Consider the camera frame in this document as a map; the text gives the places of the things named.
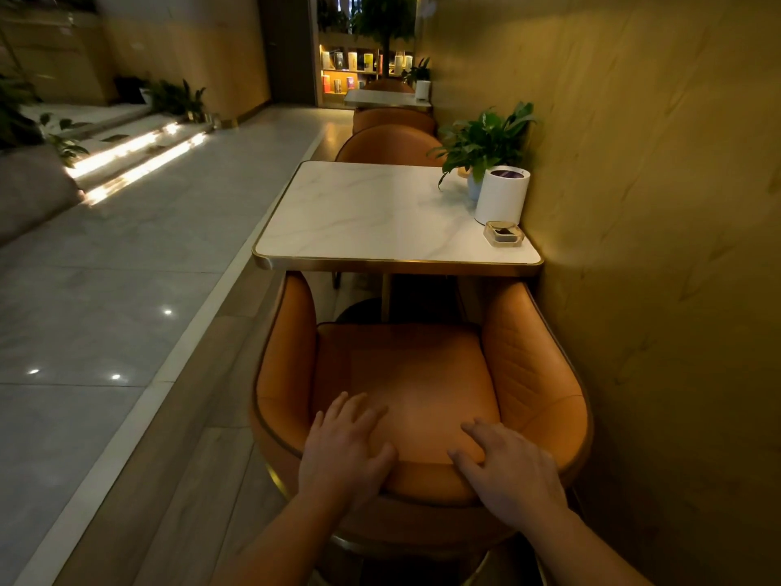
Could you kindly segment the person's left hand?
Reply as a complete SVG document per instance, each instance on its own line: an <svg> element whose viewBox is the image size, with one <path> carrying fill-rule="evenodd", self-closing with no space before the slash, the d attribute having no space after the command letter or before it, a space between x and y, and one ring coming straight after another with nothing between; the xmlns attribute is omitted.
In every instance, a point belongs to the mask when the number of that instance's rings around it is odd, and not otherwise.
<svg viewBox="0 0 781 586"><path fill-rule="evenodd" d="M362 463L383 446L373 447L371 437L387 414L388 407L381 405L375 408L366 404L366 409L370 411L370 432L337 432L338 396L324 412L326 415L319 439L306 438L298 471L298 493L351 491L355 497L348 513L363 507L380 492L362 491L361 471Z"/></svg>

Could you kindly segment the person's right hand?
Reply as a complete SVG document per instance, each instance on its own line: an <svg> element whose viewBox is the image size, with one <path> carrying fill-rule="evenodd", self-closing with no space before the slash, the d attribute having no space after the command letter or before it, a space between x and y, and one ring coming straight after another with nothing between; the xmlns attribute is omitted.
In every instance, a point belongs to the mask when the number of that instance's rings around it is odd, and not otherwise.
<svg viewBox="0 0 781 586"><path fill-rule="evenodd" d="M567 506L558 467L549 453L502 423L474 419L461 428L483 451L479 464L488 476L486 486L470 487L505 525L509 526L503 515L510 514L514 506L531 507L533 502L550 500Z"/></svg>

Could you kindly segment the person's right forearm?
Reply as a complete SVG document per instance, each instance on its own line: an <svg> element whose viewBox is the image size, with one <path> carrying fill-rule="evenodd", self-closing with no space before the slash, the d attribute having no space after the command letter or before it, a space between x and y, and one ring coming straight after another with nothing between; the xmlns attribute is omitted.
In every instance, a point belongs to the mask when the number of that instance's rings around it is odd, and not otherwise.
<svg viewBox="0 0 781 586"><path fill-rule="evenodd" d="M532 544L558 586L653 586L560 501L514 506L503 521Z"/></svg>

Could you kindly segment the person's left forearm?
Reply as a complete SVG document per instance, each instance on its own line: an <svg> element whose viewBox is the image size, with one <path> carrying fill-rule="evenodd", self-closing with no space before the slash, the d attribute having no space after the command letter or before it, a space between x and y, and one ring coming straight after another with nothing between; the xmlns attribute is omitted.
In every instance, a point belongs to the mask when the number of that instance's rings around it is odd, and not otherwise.
<svg viewBox="0 0 781 586"><path fill-rule="evenodd" d="M301 492L209 586L305 586L354 493Z"/></svg>

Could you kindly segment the marble table with gold rim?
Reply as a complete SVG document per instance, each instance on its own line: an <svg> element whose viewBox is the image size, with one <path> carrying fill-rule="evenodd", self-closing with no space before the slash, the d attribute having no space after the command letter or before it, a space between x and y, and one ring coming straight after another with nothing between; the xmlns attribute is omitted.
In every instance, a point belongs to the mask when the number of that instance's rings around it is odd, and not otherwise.
<svg viewBox="0 0 781 586"><path fill-rule="evenodd" d="M465 179L441 169L302 162L272 208L252 254L264 269L384 276L538 274L529 238L494 247L474 218Z"/></svg>
<svg viewBox="0 0 781 586"><path fill-rule="evenodd" d="M433 111L432 104L415 97L415 93L402 93L389 90L353 89L345 95L344 105L347 108L379 108L399 107L422 112Z"/></svg>

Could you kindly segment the glass ashtray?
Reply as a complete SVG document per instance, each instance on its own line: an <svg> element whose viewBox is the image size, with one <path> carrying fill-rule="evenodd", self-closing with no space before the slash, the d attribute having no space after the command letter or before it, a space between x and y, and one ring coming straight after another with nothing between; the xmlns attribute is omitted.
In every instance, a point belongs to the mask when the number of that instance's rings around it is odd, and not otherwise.
<svg viewBox="0 0 781 586"><path fill-rule="evenodd" d="M517 247L525 240L525 233L518 224L491 221L483 227L483 235L493 247Z"/></svg>

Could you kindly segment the stair light strip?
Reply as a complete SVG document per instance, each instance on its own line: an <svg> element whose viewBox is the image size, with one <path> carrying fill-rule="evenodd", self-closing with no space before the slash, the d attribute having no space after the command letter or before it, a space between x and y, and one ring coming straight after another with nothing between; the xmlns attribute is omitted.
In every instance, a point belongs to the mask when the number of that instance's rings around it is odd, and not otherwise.
<svg viewBox="0 0 781 586"><path fill-rule="evenodd" d="M65 167L65 172L71 178L79 179L107 167L112 167L114 163L117 163L121 159L136 155L137 153L150 148L161 139L172 136L181 127L181 124L176 121L168 122L157 129L152 129L146 133L129 137L126 140L121 140L119 143L99 151L96 154L86 155L77 160L72 166Z"/></svg>
<svg viewBox="0 0 781 586"><path fill-rule="evenodd" d="M119 193L126 187L135 184L179 157L186 155L194 148L203 145L208 139L210 132L209 130L204 130L195 133L178 144L156 151L150 157L120 170L117 174L101 181L100 184L89 186L83 193L82 202L88 206L94 206L108 197Z"/></svg>

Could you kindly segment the lit wooden display shelf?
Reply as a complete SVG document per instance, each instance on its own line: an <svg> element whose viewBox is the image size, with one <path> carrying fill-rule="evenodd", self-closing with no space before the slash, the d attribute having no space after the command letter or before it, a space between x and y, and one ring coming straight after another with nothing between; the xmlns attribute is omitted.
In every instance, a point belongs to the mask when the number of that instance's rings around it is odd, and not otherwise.
<svg viewBox="0 0 781 586"><path fill-rule="evenodd" d="M379 88L379 79L401 81L417 61L414 37L392 39L385 53L374 38L328 29L316 32L315 45L320 107L346 109L347 93Z"/></svg>

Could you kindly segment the low green floor plant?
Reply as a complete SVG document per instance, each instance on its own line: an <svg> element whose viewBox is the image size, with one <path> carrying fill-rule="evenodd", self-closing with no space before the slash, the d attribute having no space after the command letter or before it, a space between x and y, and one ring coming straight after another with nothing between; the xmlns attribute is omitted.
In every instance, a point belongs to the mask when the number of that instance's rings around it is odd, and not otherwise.
<svg viewBox="0 0 781 586"><path fill-rule="evenodd" d="M148 82L147 91L155 112L176 117L186 117L191 122L207 120L203 101L206 87L192 88L187 80L180 84L165 79Z"/></svg>

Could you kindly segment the black planter pot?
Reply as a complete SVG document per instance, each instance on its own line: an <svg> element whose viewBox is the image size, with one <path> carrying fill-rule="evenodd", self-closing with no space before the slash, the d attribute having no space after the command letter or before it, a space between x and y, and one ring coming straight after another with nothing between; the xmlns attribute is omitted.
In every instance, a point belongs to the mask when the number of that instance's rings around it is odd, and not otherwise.
<svg viewBox="0 0 781 586"><path fill-rule="evenodd" d="M139 77L113 78L113 83L119 95L120 102L128 105L146 105L148 102L144 99L143 90L146 90L148 82Z"/></svg>

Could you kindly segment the tall indoor tree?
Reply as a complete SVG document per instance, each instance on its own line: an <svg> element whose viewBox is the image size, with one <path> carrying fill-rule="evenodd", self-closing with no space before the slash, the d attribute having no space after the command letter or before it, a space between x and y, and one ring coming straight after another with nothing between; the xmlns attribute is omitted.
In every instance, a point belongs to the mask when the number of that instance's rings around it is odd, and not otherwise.
<svg viewBox="0 0 781 586"><path fill-rule="evenodd" d="M385 77L390 76L391 58L395 57L391 42L414 37L416 5L417 0L360 0L351 17L354 35L372 38L380 45Z"/></svg>

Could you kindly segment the large leafy floor plant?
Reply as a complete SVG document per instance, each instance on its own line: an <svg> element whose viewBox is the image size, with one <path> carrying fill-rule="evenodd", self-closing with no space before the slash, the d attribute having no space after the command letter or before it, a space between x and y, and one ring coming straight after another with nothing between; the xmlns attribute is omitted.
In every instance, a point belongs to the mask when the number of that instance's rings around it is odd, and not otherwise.
<svg viewBox="0 0 781 586"><path fill-rule="evenodd" d="M30 85L0 74L0 152L47 144L68 168L89 155L90 151L78 141L46 130L52 114L44 113L37 120L23 114L23 105L35 99Z"/></svg>

